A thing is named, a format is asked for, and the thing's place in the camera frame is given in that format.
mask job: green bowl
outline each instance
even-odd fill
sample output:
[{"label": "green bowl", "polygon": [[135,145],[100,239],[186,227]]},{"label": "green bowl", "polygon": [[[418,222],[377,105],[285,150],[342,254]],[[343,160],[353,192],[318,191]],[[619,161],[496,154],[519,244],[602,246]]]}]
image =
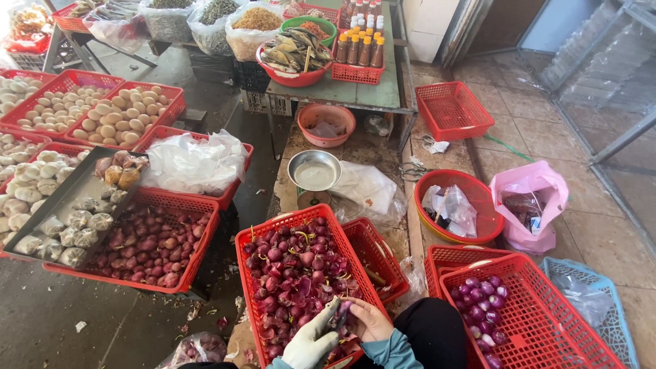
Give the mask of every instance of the green bowl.
[{"label": "green bowl", "polygon": [[280,26],[280,32],[283,32],[285,28],[298,27],[307,21],[315,23],[317,26],[319,26],[319,28],[321,28],[322,31],[330,35],[330,37],[321,41],[321,44],[323,46],[328,47],[329,49],[332,49],[333,41],[335,40],[335,36],[337,35],[337,27],[335,27],[334,24],[330,23],[330,21],[322,18],[315,18],[313,16],[297,16],[292,19],[288,19],[284,21]]}]

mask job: blue plastic basket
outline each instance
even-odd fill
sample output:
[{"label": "blue plastic basket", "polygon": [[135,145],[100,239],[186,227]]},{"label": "blue plastic basket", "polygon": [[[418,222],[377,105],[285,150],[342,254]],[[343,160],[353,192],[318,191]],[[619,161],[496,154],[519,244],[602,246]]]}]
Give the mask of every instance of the blue plastic basket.
[{"label": "blue plastic basket", "polygon": [[640,369],[636,348],[633,346],[631,333],[624,317],[624,309],[613,281],[594,272],[587,265],[569,259],[545,257],[540,268],[549,279],[554,276],[573,276],[592,288],[604,291],[613,298],[615,306],[608,311],[604,323],[597,327],[596,331],[628,369]]}]

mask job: white glove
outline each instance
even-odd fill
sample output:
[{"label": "white glove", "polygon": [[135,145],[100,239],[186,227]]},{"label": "white glove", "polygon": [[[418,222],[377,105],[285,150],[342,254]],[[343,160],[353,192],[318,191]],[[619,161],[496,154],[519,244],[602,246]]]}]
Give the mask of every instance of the white glove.
[{"label": "white glove", "polygon": [[334,297],[325,308],[311,321],[298,330],[298,333],[287,344],[283,352],[282,361],[292,369],[323,368],[330,352],[337,346],[339,334],[326,331],[328,320],[335,315],[339,308],[339,297]]}]

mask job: human hand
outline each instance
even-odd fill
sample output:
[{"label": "human hand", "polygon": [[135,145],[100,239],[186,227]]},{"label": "human hand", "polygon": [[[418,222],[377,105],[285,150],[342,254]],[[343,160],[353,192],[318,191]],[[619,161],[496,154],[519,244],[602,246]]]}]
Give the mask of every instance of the human hand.
[{"label": "human hand", "polygon": [[392,331],[394,331],[394,326],[377,307],[366,301],[354,299],[353,297],[343,297],[342,300],[353,303],[350,311],[351,314],[358,318],[358,321],[356,326],[352,327],[351,332],[360,337],[362,342],[390,339]]},{"label": "human hand", "polygon": [[339,298],[334,297],[317,316],[298,330],[285,347],[282,361],[292,369],[323,368],[328,355],[337,346],[339,334],[322,334],[326,330],[328,320],[335,315],[338,308]]}]

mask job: metal table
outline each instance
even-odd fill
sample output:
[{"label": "metal table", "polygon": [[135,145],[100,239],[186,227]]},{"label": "metal table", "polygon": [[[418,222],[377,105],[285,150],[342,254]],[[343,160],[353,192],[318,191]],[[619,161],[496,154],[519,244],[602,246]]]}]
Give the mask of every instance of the metal table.
[{"label": "metal table", "polygon": [[[342,1],[307,0],[306,4],[338,9],[342,5]],[[399,22],[401,30],[401,43],[406,43],[405,26],[403,25],[401,7],[397,3],[383,1],[382,14],[385,17],[385,71],[380,76],[379,84],[369,85],[366,83],[337,81],[332,79],[330,72],[324,74],[321,81],[308,87],[286,87],[275,81],[271,81],[266,89],[266,94],[269,96],[266,96],[264,100],[267,103],[267,114],[272,138],[274,134],[274,117],[271,110],[270,97],[279,96],[299,102],[316,102],[318,104],[409,115],[411,118],[409,123],[405,125],[405,128],[403,129],[401,142],[398,148],[399,153],[403,151],[403,148],[410,137],[412,126],[417,119],[417,102],[415,100],[412,76],[411,73],[408,72],[412,106],[403,107],[405,104],[401,103],[401,96],[398,87],[399,81],[396,73],[396,59],[394,56],[390,6],[396,8],[396,20]],[[407,47],[403,48],[403,52],[406,65],[410,68],[410,58]]]}]

